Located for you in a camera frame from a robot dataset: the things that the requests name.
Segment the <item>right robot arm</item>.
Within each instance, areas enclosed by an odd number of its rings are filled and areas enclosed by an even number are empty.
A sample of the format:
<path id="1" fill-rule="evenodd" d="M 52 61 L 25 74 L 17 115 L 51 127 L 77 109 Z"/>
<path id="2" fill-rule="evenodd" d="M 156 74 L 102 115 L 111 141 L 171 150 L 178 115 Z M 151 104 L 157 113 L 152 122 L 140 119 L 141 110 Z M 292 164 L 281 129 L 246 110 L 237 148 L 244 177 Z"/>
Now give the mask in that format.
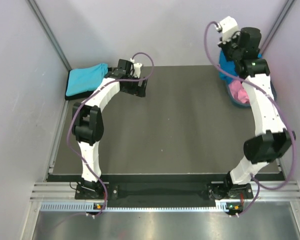
<path id="1" fill-rule="evenodd" d="M 224 194 L 235 198 L 248 189 L 252 175 L 286 153 L 294 135 L 289 134 L 272 103 L 270 69 L 267 61 L 259 57 L 261 31 L 255 27 L 223 26 L 220 32 L 218 46 L 225 59 L 234 62 L 236 74 L 244 80 L 242 86 L 255 124 L 255 136 L 243 144 L 243 158 L 224 179 Z"/>

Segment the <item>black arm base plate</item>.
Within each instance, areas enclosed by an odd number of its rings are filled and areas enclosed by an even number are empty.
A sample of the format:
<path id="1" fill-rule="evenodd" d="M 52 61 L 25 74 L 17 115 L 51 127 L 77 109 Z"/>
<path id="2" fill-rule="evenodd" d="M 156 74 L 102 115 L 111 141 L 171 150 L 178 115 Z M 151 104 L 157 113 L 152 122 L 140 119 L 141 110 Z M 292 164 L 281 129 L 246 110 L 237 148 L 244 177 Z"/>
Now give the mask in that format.
<path id="1" fill-rule="evenodd" d="M 222 183 L 202 182 L 141 182 L 141 183 L 109 183 L 106 190 L 99 183 L 92 187 L 78 184 L 76 187 L 76 200 L 98 200 L 107 197 L 108 200 L 121 200 L 128 197 L 139 199 L 146 197 L 147 200 L 154 197 L 168 196 L 176 199 L 178 197 L 199 197 L 203 200 L 222 199 L 251 199 L 251 185 L 236 186 L 227 189 Z"/>

